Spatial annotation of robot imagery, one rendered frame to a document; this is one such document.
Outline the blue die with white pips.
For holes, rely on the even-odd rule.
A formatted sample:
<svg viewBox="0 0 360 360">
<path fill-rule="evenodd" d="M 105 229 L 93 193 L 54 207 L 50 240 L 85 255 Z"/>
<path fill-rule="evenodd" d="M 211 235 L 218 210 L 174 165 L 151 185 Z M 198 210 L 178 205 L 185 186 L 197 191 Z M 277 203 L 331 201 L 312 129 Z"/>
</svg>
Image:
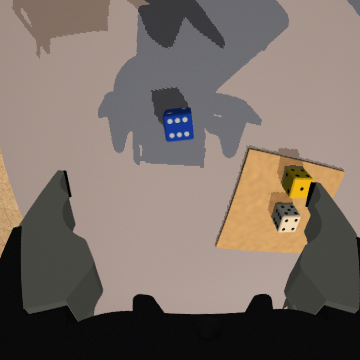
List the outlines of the blue die with white pips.
<svg viewBox="0 0 360 360">
<path fill-rule="evenodd" d="M 194 138 L 191 108 L 168 109 L 163 114 L 167 142 Z"/>
</svg>

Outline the grey die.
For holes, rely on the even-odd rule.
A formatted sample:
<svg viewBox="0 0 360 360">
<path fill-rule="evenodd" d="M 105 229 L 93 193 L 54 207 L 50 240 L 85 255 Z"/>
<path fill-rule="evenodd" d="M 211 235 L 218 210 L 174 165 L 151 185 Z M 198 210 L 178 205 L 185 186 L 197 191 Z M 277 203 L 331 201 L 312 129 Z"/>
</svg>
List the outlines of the grey die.
<svg viewBox="0 0 360 360">
<path fill-rule="evenodd" d="M 295 232 L 301 216 L 294 205 L 277 205 L 273 223 L 280 232 Z"/>
</svg>

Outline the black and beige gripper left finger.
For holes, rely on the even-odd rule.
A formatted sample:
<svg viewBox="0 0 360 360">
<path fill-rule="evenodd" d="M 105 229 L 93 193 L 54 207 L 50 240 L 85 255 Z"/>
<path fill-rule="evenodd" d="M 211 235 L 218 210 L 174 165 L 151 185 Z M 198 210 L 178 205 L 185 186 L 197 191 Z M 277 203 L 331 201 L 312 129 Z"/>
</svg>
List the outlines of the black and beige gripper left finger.
<svg viewBox="0 0 360 360">
<path fill-rule="evenodd" d="M 67 192 L 67 193 L 66 193 Z M 0 257 L 0 360 L 39 360 L 69 326 L 94 316 L 103 287 L 75 220 L 67 171 L 58 170 Z"/>
</svg>

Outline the tan mat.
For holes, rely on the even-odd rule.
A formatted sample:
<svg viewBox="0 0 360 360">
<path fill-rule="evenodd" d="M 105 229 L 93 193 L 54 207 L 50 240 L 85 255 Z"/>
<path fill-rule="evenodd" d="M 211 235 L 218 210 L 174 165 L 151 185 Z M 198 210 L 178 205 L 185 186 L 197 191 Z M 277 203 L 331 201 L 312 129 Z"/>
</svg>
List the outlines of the tan mat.
<svg viewBox="0 0 360 360">
<path fill-rule="evenodd" d="M 244 165 L 218 237 L 216 248 L 301 253 L 310 218 L 307 198 L 289 198 L 282 185 L 287 168 L 305 169 L 334 198 L 345 174 L 328 166 L 248 148 Z M 294 205 L 301 215 L 295 232 L 278 233 L 277 205 Z"/>
</svg>

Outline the yellow die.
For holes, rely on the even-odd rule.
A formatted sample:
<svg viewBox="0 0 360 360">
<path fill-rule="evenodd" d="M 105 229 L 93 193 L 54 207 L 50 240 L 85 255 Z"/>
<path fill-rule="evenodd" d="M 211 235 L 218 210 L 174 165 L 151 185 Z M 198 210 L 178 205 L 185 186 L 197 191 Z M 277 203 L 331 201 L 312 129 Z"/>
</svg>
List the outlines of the yellow die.
<svg viewBox="0 0 360 360">
<path fill-rule="evenodd" d="M 282 187 L 289 198 L 307 198 L 311 181 L 305 169 L 287 168 Z"/>
</svg>

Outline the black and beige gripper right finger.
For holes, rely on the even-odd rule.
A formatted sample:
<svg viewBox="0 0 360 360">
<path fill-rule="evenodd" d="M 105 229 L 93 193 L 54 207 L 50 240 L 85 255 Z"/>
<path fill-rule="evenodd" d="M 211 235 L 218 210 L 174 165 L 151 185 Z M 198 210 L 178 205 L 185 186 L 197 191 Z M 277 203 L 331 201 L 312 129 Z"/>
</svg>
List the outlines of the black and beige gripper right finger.
<svg viewBox="0 0 360 360">
<path fill-rule="evenodd" d="M 308 244 L 288 277 L 282 309 L 327 320 L 360 360 L 360 238 L 321 183 L 311 182 L 305 207 Z"/>
</svg>

